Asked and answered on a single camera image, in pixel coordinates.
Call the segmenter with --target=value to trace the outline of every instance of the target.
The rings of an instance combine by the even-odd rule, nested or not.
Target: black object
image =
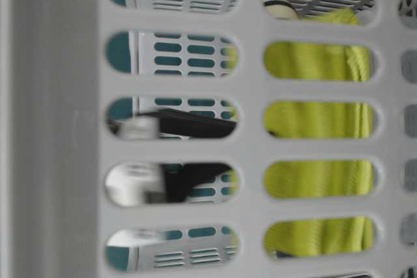
[[[223,138],[236,128],[236,122],[230,120],[202,117],[174,109],[161,109],[137,116],[158,118],[161,133],[194,138]]]
[[[162,165],[165,180],[165,201],[169,203],[184,202],[191,190],[199,184],[210,182],[214,177],[230,171],[222,163],[189,163],[172,173],[167,165]]]

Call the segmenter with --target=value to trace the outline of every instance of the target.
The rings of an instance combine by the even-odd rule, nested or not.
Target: yellow-green towel
[[[313,20],[359,24],[349,8]],[[359,46],[277,42],[267,49],[265,65],[273,76],[291,79],[366,81],[371,73],[369,51]],[[290,139],[365,138],[372,125],[367,104],[277,102],[265,114],[267,130]],[[373,186],[372,166],[366,160],[281,162],[267,171],[265,186],[277,198],[363,195]],[[265,236],[269,253],[296,257],[358,252],[372,244],[366,217],[278,223]]]

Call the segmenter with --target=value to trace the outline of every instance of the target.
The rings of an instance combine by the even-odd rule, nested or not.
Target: grey plastic
[[[144,278],[331,277],[367,272],[398,277],[416,263],[416,250],[400,239],[403,218],[416,198],[399,175],[417,157],[415,139],[404,134],[403,112],[417,102],[399,60],[415,49],[416,33],[398,18],[399,0],[375,0],[375,19],[363,27],[273,20],[259,0],[238,0],[219,15],[129,10],[110,0],[1,0],[0,17],[0,272],[1,278],[120,278],[104,256],[120,229],[214,223],[230,225],[240,253],[227,266],[142,273]],[[217,34],[234,40],[242,56],[224,79],[127,76],[114,71],[104,51],[123,29]],[[280,81],[263,68],[265,47],[276,40],[361,44],[379,58],[375,77],[364,84]],[[108,132],[110,103],[126,95],[190,97],[215,94],[231,100],[242,123],[227,139],[202,142],[124,142]],[[379,114],[372,138],[277,141],[262,116],[272,101],[369,102]],[[242,177],[240,191],[222,205],[159,206],[123,210],[106,197],[106,173],[123,160],[224,161]],[[271,201],[262,182],[277,159],[370,159],[381,175],[365,199]],[[377,228],[375,247],[360,255],[274,262],[262,239],[273,223],[291,219],[368,215]]]

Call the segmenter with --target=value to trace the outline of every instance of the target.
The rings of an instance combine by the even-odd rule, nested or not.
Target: white object
[[[109,172],[106,189],[114,203],[126,207],[140,206],[148,203],[149,197],[155,193],[163,202],[165,182],[157,164],[122,163]]]

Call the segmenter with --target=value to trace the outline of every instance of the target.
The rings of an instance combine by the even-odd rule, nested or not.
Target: striped ball
[[[266,11],[276,19],[298,20],[297,11],[288,0],[263,0]]]

